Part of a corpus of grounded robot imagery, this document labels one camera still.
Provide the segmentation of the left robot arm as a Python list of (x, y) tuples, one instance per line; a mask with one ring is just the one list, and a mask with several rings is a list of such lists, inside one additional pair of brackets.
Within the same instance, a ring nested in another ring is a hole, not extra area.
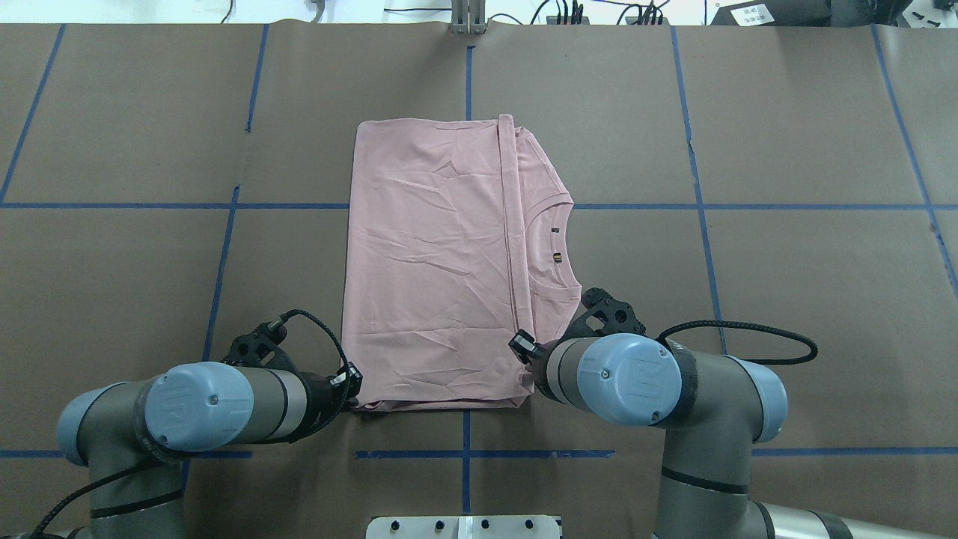
[(65, 538), (185, 538), (183, 464), (229, 445), (294, 443), (355, 405), (362, 375), (196, 362), (76, 396), (58, 417), (57, 441), (89, 484), (26, 533), (52, 538), (55, 518), (83, 496), (89, 523)]

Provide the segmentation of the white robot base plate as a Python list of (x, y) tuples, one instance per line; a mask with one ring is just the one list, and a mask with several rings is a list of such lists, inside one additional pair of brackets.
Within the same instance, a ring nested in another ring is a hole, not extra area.
[(366, 538), (562, 538), (561, 518), (545, 514), (377, 517)]

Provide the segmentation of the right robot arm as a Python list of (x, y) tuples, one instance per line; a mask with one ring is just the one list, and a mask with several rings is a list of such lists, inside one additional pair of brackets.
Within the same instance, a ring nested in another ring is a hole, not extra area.
[(766, 366), (630, 333), (538, 344), (520, 331), (509, 345), (542, 395), (615, 425), (664, 430), (654, 538), (921, 536), (752, 498), (753, 447), (776, 437), (788, 413)]

